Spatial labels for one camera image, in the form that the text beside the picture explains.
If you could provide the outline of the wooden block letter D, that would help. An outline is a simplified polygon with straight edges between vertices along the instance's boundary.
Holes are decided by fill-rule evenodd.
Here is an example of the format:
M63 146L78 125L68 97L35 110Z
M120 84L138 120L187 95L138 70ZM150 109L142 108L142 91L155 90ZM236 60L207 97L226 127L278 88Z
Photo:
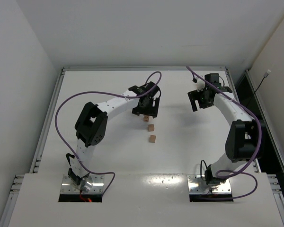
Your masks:
M150 117L149 117L148 115L144 115L144 116L143 116L143 121L144 121L144 122L148 122L149 119L150 119Z

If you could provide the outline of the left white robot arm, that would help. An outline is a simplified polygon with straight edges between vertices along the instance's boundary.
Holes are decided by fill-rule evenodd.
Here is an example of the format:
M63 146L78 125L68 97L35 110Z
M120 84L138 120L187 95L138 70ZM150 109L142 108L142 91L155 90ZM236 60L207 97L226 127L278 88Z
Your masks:
M160 98L155 96L160 93L160 88L155 83L148 82L140 87L132 86L108 101L98 104L88 102L84 105L75 123L75 154L66 155L70 164L68 175L75 185L81 185L84 178L88 177L91 157L96 145L105 136L108 121L130 109L134 115L156 118Z

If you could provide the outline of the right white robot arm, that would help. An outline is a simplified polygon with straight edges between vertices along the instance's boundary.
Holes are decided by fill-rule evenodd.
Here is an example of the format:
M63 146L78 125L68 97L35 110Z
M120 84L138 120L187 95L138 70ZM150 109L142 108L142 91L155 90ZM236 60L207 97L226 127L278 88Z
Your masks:
M193 77L193 82L197 89L188 92L192 110L214 106L230 126L224 154L206 167L204 173L203 180L207 185L218 185L232 175L240 174L250 162L262 156L265 126L236 101L233 91L221 84L218 73L206 74L201 79Z

